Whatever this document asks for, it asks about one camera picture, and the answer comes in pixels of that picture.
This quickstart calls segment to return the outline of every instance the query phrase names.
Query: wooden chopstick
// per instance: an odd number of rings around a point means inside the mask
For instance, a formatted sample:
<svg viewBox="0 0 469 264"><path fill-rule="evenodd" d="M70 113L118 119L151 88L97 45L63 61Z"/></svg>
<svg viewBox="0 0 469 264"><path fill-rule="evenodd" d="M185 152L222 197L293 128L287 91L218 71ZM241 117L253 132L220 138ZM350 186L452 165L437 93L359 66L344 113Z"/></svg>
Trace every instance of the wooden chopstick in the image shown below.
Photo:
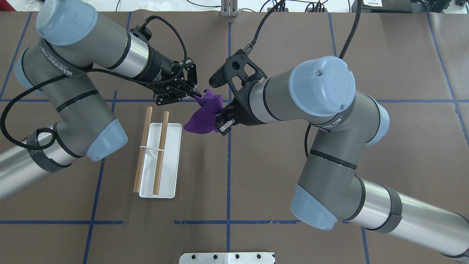
<svg viewBox="0 0 469 264"><path fill-rule="evenodd" d="M161 125L161 136L159 137L159 149L165 149L166 132L168 130L169 112L163 114L163 124ZM156 161L155 184L153 185L153 194L159 194L159 184L161 182L161 170L163 169L164 151L158 151L158 160Z"/></svg>
<svg viewBox="0 0 469 264"><path fill-rule="evenodd" d="M153 107L147 106L147 112L145 115L144 134L142 136L141 146L146 146L148 141L148 133L150 132L151 114L153 113ZM137 172L135 174L134 193L140 192L140 183L142 181L142 173L144 170L144 159L145 159L145 148L140 148L138 154Z"/></svg>

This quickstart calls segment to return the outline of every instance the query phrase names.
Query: black cable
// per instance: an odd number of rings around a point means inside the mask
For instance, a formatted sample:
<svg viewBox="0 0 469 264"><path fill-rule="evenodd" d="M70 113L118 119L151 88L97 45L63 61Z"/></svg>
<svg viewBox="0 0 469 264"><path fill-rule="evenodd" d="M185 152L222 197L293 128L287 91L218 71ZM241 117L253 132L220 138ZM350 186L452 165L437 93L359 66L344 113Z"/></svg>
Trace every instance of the black cable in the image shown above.
<svg viewBox="0 0 469 264"><path fill-rule="evenodd" d="M189 3L191 3L191 4L193 4L193 5L195 5L195 6L200 6L200 7L203 7L203 8L220 8L220 7L221 7L221 6L204 6L204 5L196 4L196 3L191 2L191 1L189 1L189 0L186 0L186 1L189 2Z"/></svg>
<svg viewBox="0 0 469 264"><path fill-rule="evenodd" d="M306 8L304 9L305 12L308 11L308 7L310 7L310 5L313 5L313 7L314 7L314 3L309 3L309 4L306 6Z"/></svg>
<svg viewBox="0 0 469 264"><path fill-rule="evenodd" d="M267 1L261 6L261 9L259 10L259 12L262 12L262 9L263 9L263 8L265 7L265 5L266 5L267 3L269 3L270 1L271 1L271 0L267 0Z"/></svg>
<svg viewBox="0 0 469 264"><path fill-rule="evenodd" d="M119 7L119 4L121 3L121 0L119 0L119 2L117 2L117 5L116 5L116 12L117 12L117 8Z"/></svg>
<svg viewBox="0 0 469 264"><path fill-rule="evenodd" d="M356 0L356 15L355 15L355 21L353 22L352 30L350 31L350 34L348 35L347 41L345 41L344 47L342 48L342 52L339 55L339 58L343 59L345 56L345 52L347 51L348 46L350 45L350 42L352 41L353 35L355 34L356 28L358 26L358 22L360 21L360 14L362 12L362 0Z"/></svg>
<svg viewBox="0 0 469 264"><path fill-rule="evenodd" d="M270 16L270 14L272 14L274 8L277 8L279 7L281 4L285 3L286 0L280 0L275 6L272 7L272 9L269 10L269 12L267 12L267 14L265 14L264 18L262 18L261 22L259 23L259 26L257 27L257 30L256 30L256 33L254 34L254 38L252 39L251 43L249 43L245 48L244 48L244 52L246 54L249 54L252 49L254 48L254 45L256 44L257 42L257 38L259 36L259 33L261 32L261 28L262 26L264 25L265 21L267 20L267 18Z"/></svg>
<svg viewBox="0 0 469 264"><path fill-rule="evenodd" d="M133 79L133 78L130 78L130 77L127 77L127 76L124 76L124 75L121 75L121 74L118 74L118 73L115 73L113 71L109 71L109 70L104 70L104 69L89 69L89 70L86 70L86 72L103 72L103 73L107 73L107 74L110 74L110 75L113 75L113 76L116 76L116 77L119 77L119 78L122 78L124 80L127 80L127 81L131 81L131 82L135 82L135 83L138 83L138 84L142 84L142 85L157 85L157 84L161 84L161 83L164 83L164 82L167 82L171 79L173 79L174 77L177 77L179 76L182 71L184 70L184 67L186 66L186 61L187 61L187 50L186 50L186 45L184 44L184 41L182 40L181 36L179 35L178 31L173 27L173 25L171 25L168 21L166 21L164 18L160 17L160 16L150 16L148 17L147 19L145 19L145 22L142 24L141 26L141 29L144 29L148 23L154 19L158 19L158 20L161 20L162 22L164 22L166 25L168 25L172 30L173 32L176 34L179 42L181 43L181 46L182 46L182 49L184 51L184 61L182 63L182 66L181 68L179 69L179 71L177 71L177 73L175 73L173 76L169 77L168 79L166 80L162 80L162 81L158 81L158 82L145 82L145 81L141 81L141 80L137 80L137 79ZM28 89L26 90L25 92L21 93L20 95L16 96L13 100L11 100L7 106L5 107L5 109L3 110L2 112L2 115L0 116L0 130L1 132L3 133L3 135L5 136L5 138L7 138L7 140L9 140L10 142L12 142L13 144L19 146L19 147L22 147L22 148L25 148L25 149L30 149L30 150L42 150L42 149L46 149L50 146L52 146L52 144L55 142L55 139L57 137L56 133L50 129L50 128L42 128L41 130L45 131L45 132L48 132L48 133L51 133L52 134L52 139L49 143L43 145L43 146L39 146L39 147L36 147L36 146L31 146L31 145L27 145L27 144L24 144L20 141L17 141L15 140L7 131L7 126L6 126L6 119L7 119L7 115L9 113L9 111L11 110L11 108L13 107L13 105L18 102L21 98L25 97L26 95L32 93L33 91L41 88L41 87L44 87L48 84L51 84L53 82L56 82L56 81L59 81L59 80L62 80L64 78L66 78L67 76L66 75L61 75L61 76L58 76L58 77L55 77L55 78L52 78L50 80L47 80L45 82L42 82L34 87L32 87L31 89Z"/></svg>
<svg viewBox="0 0 469 264"><path fill-rule="evenodd" d="M11 110L11 108L13 107L13 105L18 102L21 98L25 97L26 95L34 92L35 90L43 87L43 86L46 86L48 84L51 84L53 82L56 82L56 81L59 81L59 80L62 80L62 79L65 79L67 76L66 75L60 75L58 77L55 77L55 78L52 78L50 80L47 80L45 82L42 82L36 86L34 86L33 88L31 89L28 89L24 92L22 92L21 94L19 94L18 96L16 96L13 100L11 100L7 106L5 107L5 109L3 109L3 112L1 114L1 117L0 117L0 129L1 129L1 132L3 133L3 135L5 136L5 138L7 138L8 141L10 141L11 143L17 145L17 146L20 146L22 148L26 148L26 149L31 149L31 150L42 150L42 149L46 149L50 146L52 146L52 144L55 142L55 139L56 139L56 134L55 132L50 129L50 128L41 128L42 131L44 132L48 132L48 133L51 133L52 134L52 138L51 140L49 141L49 143L43 145L43 146L39 146L39 147L36 147L36 146L31 146L31 145L27 145L27 144L24 144L20 141L17 141L16 139L14 139L7 131L7 126L6 126L6 120L7 120L7 115L8 115L8 112Z"/></svg>
<svg viewBox="0 0 469 264"><path fill-rule="evenodd" d="M306 134L304 135L304 153L306 157L308 157L308 135L310 133L311 123L308 123L308 127L306 128Z"/></svg>

